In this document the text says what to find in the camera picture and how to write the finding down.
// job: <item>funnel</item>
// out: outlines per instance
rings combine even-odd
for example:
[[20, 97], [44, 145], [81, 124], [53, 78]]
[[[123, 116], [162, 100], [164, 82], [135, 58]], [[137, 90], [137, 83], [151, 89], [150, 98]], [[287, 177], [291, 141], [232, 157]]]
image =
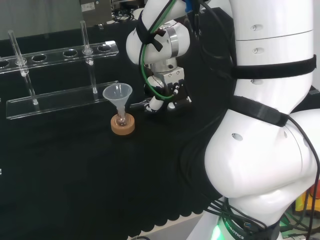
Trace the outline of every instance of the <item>funnel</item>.
[[117, 109], [118, 114], [111, 119], [111, 129], [118, 135], [128, 135], [135, 129], [135, 119], [126, 113], [125, 105], [132, 93], [132, 87], [125, 83], [115, 83], [103, 90], [103, 97]]

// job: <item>plastic funnel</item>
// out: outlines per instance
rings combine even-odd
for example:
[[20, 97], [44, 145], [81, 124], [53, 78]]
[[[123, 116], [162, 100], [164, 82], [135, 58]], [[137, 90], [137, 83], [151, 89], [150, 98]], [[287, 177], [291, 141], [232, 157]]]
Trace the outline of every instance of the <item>plastic funnel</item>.
[[108, 99], [117, 109], [123, 108], [132, 93], [132, 87], [126, 83], [115, 83], [103, 90], [103, 97]]

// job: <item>yellow object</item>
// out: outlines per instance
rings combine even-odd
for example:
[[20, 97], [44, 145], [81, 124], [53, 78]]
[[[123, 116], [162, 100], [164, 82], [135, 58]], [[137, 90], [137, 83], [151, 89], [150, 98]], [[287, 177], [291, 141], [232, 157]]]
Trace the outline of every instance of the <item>yellow object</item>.
[[[305, 200], [306, 200], [306, 192], [304, 192], [301, 196], [299, 196], [295, 200], [295, 211], [296, 212], [301, 212], [304, 210]], [[312, 206], [312, 196], [309, 195], [308, 202], [306, 205], [306, 210], [311, 210], [311, 206]], [[320, 199], [315, 200], [315, 208], [314, 209], [317, 212], [320, 212]]]

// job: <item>green light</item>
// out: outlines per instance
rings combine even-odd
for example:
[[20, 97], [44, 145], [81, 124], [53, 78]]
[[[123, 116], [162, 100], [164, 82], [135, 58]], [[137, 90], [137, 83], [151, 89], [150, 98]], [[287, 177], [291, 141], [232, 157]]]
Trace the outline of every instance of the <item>green light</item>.
[[211, 240], [225, 240], [218, 225], [213, 229]]

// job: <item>black velcro strap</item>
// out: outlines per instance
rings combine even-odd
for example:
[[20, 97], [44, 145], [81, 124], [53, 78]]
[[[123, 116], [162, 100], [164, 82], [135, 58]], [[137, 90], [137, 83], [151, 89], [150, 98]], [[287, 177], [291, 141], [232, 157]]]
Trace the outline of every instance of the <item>black velcro strap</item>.
[[161, 49], [163, 48], [163, 46], [160, 42], [155, 40], [155, 36], [160, 35], [161, 37], [163, 37], [165, 35], [166, 31], [159, 29], [155, 33], [150, 33], [142, 21], [142, 12], [140, 13], [140, 16], [139, 16], [139, 19], [137, 22], [138, 22], [138, 24], [135, 29], [136, 29], [136, 33], [138, 34], [140, 41], [144, 45], [152, 44], [155, 47], [155, 49], [158, 52], [160, 52]]
[[235, 66], [231, 70], [234, 79], [280, 79], [313, 72], [317, 68], [317, 56], [303, 61], [272, 65]]
[[229, 109], [279, 127], [285, 126], [288, 121], [286, 114], [243, 96], [232, 96]]

